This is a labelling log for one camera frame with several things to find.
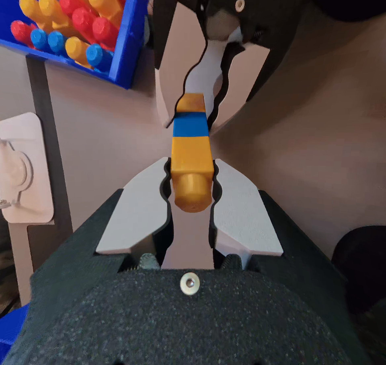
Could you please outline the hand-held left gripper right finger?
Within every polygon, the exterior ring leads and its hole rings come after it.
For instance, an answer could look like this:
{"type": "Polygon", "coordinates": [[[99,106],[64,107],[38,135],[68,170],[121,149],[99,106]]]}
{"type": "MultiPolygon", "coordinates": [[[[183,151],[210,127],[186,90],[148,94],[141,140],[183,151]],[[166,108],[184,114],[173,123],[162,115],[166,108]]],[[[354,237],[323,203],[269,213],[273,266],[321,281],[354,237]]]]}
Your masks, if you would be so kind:
{"type": "Polygon", "coordinates": [[[210,247],[214,265],[230,254],[248,266],[253,255],[282,256],[283,248],[256,185],[241,172],[214,160],[210,247]]]}

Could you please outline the pile of mega blocks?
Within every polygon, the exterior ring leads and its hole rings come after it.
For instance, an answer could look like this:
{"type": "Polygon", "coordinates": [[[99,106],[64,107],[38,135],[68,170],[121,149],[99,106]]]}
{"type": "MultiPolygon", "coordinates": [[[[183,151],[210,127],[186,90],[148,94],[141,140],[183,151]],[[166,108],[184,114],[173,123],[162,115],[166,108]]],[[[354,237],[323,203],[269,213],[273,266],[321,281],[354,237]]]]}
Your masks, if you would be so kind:
{"type": "Polygon", "coordinates": [[[1,39],[108,74],[126,0],[1,0],[1,39]]]}

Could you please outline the orange mega block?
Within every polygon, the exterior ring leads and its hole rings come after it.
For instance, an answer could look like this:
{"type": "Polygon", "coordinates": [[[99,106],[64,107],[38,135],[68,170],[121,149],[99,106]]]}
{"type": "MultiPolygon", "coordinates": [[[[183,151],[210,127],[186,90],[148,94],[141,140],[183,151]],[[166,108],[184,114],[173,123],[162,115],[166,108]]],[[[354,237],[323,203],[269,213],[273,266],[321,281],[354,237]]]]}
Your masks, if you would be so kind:
{"type": "Polygon", "coordinates": [[[206,113],[204,94],[185,93],[177,103],[176,113],[186,112],[206,113]]]}
{"type": "Polygon", "coordinates": [[[214,178],[209,136],[172,138],[171,180],[175,204],[186,213],[199,213],[212,201],[214,178]]]}

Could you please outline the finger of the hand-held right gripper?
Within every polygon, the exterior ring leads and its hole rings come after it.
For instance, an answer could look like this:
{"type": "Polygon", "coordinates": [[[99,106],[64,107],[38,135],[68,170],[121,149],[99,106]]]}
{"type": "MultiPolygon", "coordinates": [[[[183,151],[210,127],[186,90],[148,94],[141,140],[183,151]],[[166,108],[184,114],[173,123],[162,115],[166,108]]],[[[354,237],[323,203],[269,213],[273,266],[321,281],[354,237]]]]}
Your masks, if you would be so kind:
{"type": "Polygon", "coordinates": [[[210,134],[219,131],[244,107],[269,53],[264,46],[243,43],[240,27],[229,35],[220,65],[222,84],[207,119],[210,134]]]}
{"type": "Polygon", "coordinates": [[[206,47],[196,13],[177,2],[161,64],[155,70],[157,112],[164,128],[173,121],[187,76],[200,63],[206,47]]]}

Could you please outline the blue plastic bin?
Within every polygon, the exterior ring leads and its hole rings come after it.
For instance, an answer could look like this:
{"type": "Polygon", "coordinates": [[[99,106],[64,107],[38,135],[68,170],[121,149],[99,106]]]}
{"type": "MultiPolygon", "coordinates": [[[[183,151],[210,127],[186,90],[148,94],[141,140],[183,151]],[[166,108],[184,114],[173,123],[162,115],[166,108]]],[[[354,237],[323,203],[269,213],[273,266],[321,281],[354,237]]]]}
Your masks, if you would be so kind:
{"type": "Polygon", "coordinates": [[[0,319],[0,362],[2,363],[16,341],[30,304],[9,312],[0,319]]]}
{"type": "Polygon", "coordinates": [[[28,22],[18,4],[19,0],[0,0],[0,42],[1,46],[26,57],[56,64],[62,68],[87,73],[99,79],[113,83],[123,89],[130,89],[137,68],[138,58],[144,43],[144,24],[149,0],[126,0],[123,9],[123,21],[117,37],[117,45],[109,73],[99,73],[76,64],[72,59],[49,54],[17,42],[10,29],[14,20],[28,22]]]}

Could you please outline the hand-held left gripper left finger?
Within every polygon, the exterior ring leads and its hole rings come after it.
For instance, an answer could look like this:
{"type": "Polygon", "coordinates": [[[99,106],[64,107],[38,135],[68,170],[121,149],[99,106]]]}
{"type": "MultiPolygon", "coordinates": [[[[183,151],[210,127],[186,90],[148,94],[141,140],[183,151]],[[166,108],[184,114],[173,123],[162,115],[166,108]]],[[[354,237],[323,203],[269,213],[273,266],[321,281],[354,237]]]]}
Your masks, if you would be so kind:
{"type": "Polygon", "coordinates": [[[170,167],[171,159],[163,157],[124,186],[97,254],[128,253],[138,263],[143,254],[151,253],[162,265],[174,238],[170,167]]]}

